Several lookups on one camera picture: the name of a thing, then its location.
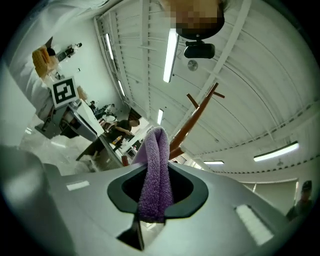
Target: security camera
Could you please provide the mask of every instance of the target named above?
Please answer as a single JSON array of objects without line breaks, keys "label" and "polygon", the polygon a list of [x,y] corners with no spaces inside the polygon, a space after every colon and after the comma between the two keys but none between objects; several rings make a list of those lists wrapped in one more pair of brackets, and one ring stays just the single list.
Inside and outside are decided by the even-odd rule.
[{"label": "security camera", "polygon": [[212,59],[215,56],[216,48],[211,43],[205,43],[201,40],[195,42],[186,42],[184,56],[188,59],[202,58]]}]

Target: ceiling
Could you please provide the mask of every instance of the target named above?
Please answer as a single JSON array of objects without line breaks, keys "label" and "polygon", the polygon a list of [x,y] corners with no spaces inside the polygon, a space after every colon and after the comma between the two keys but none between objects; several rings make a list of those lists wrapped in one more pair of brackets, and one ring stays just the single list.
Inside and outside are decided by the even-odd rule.
[{"label": "ceiling", "polygon": [[[214,83],[225,98],[213,96],[182,149],[207,171],[257,173],[289,168],[319,156],[320,72],[298,31],[262,0],[239,0],[225,13],[225,25],[204,40],[215,45],[212,59],[187,67],[180,38],[170,83],[163,81],[170,21],[156,0],[123,0],[96,19],[102,53],[123,85],[131,107],[177,134]],[[114,61],[106,45],[111,37]],[[298,141],[300,148],[278,158],[253,157]],[[222,160],[207,166],[203,161]]]}]

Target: fluorescent light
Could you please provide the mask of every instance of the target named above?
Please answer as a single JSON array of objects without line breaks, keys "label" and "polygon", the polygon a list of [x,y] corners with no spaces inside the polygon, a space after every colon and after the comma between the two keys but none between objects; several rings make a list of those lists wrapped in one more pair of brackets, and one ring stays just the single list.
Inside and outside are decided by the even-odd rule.
[{"label": "fluorescent light", "polygon": [[62,145],[62,144],[59,144],[59,143],[56,143],[56,142],[53,142],[53,141],[51,141],[51,144],[55,145],[55,146],[58,146],[58,147],[61,147],[61,148],[66,148],[65,145]]},{"label": "fluorescent light", "polygon": [[163,73],[163,81],[167,83],[170,82],[172,71],[174,69],[178,42],[179,42],[179,35],[176,33],[175,28],[171,28],[169,31],[168,45],[166,48],[164,73]]},{"label": "fluorescent light", "polygon": [[159,109],[159,113],[158,113],[158,125],[161,125],[161,121],[162,121],[162,116],[164,115],[164,111],[162,109]]},{"label": "fluorescent light", "polygon": [[276,157],[279,157],[279,156],[282,156],[284,154],[287,154],[291,151],[294,151],[296,149],[299,148],[299,143],[297,141],[289,144],[289,145],[286,145],[284,147],[281,147],[279,149],[276,149],[274,151],[271,151],[269,153],[266,153],[266,154],[261,154],[261,155],[256,155],[253,160],[255,162],[259,162],[259,161],[263,161],[263,160],[267,160],[267,159],[270,159],[270,158],[276,158]]},{"label": "fluorescent light", "polygon": [[120,82],[119,80],[118,80],[118,83],[119,83],[119,86],[120,86],[120,89],[121,89],[121,92],[122,92],[123,96],[126,97],[125,91],[124,91],[124,89],[122,88],[122,84],[121,84],[121,82]]},{"label": "fluorescent light", "polygon": [[225,163],[223,161],[205,161],[206,165],[224,165]]},{"label": "fluorescent light", "polygon": [[110,42],[110,37],[109,37],[109,34],[105,34],[105,38],[106,38],[106,44],[108,46],[108,50],[109,50],[109,53],[110,53],[110,57],[111,59],[113,60],[114,59],[114,55],[112,53],[112,48],[111,48],[111,42]]}]

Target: white ceiling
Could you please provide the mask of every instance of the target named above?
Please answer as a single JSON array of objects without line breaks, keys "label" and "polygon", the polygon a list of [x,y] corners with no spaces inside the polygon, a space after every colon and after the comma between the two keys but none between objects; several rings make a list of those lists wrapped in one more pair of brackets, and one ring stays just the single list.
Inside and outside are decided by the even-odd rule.
[{"label": "white ceiling", "polygon": [[[252,173],[319,155],[319,68],[296,29],[262,0],[240,0],[225,13],[221,31],[205,40],[215,45],[215,56],[196,59],[196,71],[187,68],[180,38],[170,83],[163,81],[170,21],[157,1],[123,0],[98,18],[97,26],[114,81],[123,84],[124,100],[154,123],[163,109],[161,125],[171,139],[195,110],[186,95],[200,103],[219,83],[216,91],[225,98],[212,97],[182,144],[197,163],[222,160],[223,166],[210,170]],[[117,70],[105,33],[111,37]],[[296,140],[300,148],[281,157],[282,166],[278,158],[253,161],[255,155]]]}]

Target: towel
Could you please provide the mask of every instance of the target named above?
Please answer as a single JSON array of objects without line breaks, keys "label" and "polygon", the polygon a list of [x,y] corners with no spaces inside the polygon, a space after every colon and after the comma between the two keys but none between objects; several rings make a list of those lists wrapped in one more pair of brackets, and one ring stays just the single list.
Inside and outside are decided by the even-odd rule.
[{"label": "towel", "polygon": [[162,127],[150,130],[145,136],[132,163],[147,162],[147,173],[138,202],[141,221],[163,223],[165,210],[173,205],[173,193],[168,171],[168,135]]}]

